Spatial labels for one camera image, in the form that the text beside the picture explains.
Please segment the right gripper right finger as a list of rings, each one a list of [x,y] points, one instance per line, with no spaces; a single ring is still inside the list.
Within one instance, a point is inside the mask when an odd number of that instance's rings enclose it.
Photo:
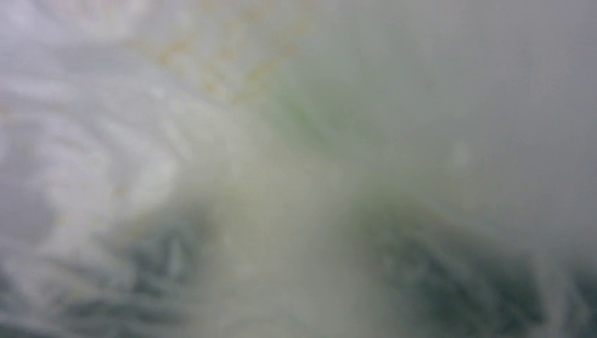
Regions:
[[[595,337],[596,270],[411,196],[347,201],[360,263],[404,337]]]

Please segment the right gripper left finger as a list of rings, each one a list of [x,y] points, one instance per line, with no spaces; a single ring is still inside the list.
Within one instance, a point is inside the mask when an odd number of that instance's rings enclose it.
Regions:
[[[206,309],[205,210],[150,213],[81,243],[98,258],[1,244],[2,337],[188,337]]]

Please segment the clear plastic bag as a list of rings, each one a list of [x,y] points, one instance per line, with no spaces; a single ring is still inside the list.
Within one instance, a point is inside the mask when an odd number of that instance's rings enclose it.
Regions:
[[[1,2],[1,244],[205,210],[188,337],[404,337],[368,192],[596,270],[596,2]]]

